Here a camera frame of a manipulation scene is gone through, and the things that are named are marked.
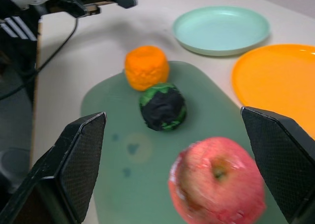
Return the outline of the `orange toy fruit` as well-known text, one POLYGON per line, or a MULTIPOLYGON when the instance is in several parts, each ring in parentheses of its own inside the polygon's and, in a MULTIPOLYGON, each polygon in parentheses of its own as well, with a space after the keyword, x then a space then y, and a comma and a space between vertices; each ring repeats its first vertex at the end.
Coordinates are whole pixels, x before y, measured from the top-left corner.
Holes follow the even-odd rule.
POLYGON ((158 47, 145 45, 128 52, 125 57, 125 75, 129 85, 137 91, 165 83, 169 76, 169 63, 158 47))

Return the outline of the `orange plate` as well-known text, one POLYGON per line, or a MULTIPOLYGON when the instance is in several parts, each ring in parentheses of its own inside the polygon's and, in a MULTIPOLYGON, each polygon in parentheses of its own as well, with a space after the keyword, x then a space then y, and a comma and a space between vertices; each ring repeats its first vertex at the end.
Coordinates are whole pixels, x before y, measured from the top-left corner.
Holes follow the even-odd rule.
POLYGON ((290 117, 315 139, 315 46, 251 50, 235 63, 231 82, 243 106, 290 117))

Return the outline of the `dark green watermelon toy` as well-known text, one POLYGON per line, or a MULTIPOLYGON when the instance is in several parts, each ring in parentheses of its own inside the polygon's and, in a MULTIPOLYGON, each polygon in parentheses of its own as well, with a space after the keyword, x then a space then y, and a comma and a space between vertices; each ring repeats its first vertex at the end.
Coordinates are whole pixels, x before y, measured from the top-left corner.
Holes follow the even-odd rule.
POLYGON ((175 130, 187 116, 186 101, 172 83, 159 83, 146 89, 139 98, 146 126, 155 131, 175 130))

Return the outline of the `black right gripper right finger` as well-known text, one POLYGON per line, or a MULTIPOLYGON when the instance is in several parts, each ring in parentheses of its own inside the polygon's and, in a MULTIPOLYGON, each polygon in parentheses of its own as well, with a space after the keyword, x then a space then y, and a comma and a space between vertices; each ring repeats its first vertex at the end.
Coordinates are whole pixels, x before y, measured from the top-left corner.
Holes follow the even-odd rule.
POLYGON ((258 169, 288 224, 315 224, 315 140, 278 113, 243 106, 258 169))

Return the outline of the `red apple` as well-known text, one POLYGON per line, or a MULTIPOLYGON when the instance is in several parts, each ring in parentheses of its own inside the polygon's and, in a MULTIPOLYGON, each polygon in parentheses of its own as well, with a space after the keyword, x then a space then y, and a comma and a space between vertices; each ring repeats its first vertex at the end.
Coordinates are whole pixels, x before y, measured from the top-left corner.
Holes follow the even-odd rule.
POLYGON ((171 166, 168 188, 187 224, 255 224, 266 209, 255 161, 225 137, 207 138, 181 151, 171 166))

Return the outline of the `dark green rubber mat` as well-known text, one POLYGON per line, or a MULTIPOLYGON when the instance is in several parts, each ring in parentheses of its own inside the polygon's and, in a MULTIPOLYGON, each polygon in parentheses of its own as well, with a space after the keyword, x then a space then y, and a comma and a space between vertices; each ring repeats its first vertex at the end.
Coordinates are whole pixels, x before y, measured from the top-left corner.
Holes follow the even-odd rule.
POLYGON ((169 81, 183 95, 186 119, 171 131, 149 129, 140 113, 141 93, 120 73, 94 86, 81 114, 104 111, 107 122, 94 200, 99 224, 185 224, 173 207, 168 174, 178 154, 208 137, 227 137, 248 153, 240 109, 197 67, 170 63, 169 81))

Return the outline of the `mint green plate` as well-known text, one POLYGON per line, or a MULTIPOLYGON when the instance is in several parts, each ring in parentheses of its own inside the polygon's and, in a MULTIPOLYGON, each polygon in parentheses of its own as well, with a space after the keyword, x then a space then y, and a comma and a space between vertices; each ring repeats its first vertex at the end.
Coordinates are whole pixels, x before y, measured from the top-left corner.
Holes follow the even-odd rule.
POLYGON ((173 23, 176 40, 187 50, 205 56, 232 56, 249 51, 270 35, 261 14, 236 6, 208 6, 189 11, 173 23))

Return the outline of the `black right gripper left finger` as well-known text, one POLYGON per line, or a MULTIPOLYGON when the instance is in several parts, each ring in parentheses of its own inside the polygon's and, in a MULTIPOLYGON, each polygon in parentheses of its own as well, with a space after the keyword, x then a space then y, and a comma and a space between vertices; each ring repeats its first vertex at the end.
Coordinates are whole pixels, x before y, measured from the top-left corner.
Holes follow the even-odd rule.
POLYGON ((0 224, 82 224, 98 176, 106 113, 68 124, 0 212, 0 224))

